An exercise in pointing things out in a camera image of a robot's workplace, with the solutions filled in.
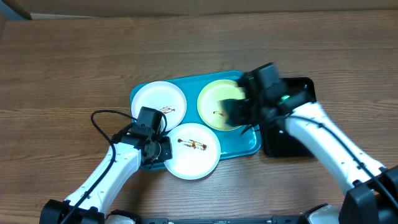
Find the white plate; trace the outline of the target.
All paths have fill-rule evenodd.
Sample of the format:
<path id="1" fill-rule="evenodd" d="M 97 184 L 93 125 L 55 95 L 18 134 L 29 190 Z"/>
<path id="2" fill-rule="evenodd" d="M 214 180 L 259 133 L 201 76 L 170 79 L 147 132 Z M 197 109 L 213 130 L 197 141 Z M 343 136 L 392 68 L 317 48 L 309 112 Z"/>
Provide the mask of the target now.
<path id="1" fill-rule="evenodd" d="M 164 162 L 174 176 L 185 179 L 201 179 L 218 165 L 221 145 L 216 134 L 206 126 L 185 123 L 171 130 L 168 135 L 172 145 L 172 158 Z"/>
<path id="2" fill-rule="evenodd" d="M 131 114 L 137 118 L 142 107 L 162 112 L 166 119 L 166 131 L 178 126 L 187 111 L 187 100 L 183 91 L 173 83 L 151 82 L 137 86 L 131 93 Z"/>

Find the yellow-green plate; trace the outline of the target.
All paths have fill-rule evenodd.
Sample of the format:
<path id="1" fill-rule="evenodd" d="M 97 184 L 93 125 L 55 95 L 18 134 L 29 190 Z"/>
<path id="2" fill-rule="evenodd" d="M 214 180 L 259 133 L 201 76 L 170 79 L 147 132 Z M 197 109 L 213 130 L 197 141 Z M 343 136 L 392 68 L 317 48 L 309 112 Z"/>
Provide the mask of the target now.
<path id="1" fill-rule="evenodd" d="M 242 100 L 244 92 L 234 80 L 216 80 L 207 84 L 200 92 L 197 100 L 197 110 L 200 118 L 209 127 L 219 131 L 231 131 L 239 126 L 226 124 L 228 115 L 224 111 L 222 100 Z"/>

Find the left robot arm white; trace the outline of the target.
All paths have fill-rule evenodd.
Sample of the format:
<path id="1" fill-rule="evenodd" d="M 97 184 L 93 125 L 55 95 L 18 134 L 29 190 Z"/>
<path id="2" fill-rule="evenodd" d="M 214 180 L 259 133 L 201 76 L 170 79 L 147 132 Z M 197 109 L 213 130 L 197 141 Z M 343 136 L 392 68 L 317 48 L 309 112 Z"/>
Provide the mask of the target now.
<path id="1" fill-rule="evenodd" d="M 169 137 L 131 123 L 110 139 L 107 155 L 74 193 L 62 202 L 49 200 L 45 204 L 39 223 L 105 223 L 121 187 L 141 165 L 171 158 Z"/>

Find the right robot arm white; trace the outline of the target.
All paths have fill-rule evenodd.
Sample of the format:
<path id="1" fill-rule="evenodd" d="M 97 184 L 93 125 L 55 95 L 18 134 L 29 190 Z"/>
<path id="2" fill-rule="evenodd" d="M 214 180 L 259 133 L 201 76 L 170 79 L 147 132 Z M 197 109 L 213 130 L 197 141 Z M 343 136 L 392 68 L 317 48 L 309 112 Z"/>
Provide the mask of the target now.
<path id="1" fill-rule="evenodd" d="M 303 144 L 338 183 L 342 206 L 321 205 L 298 223 L 397 223 L 397 168 L 362 151 L 304 90 L 247 90 L 242 100 L 220 101 L 230 126 L 273 128 Z"/>

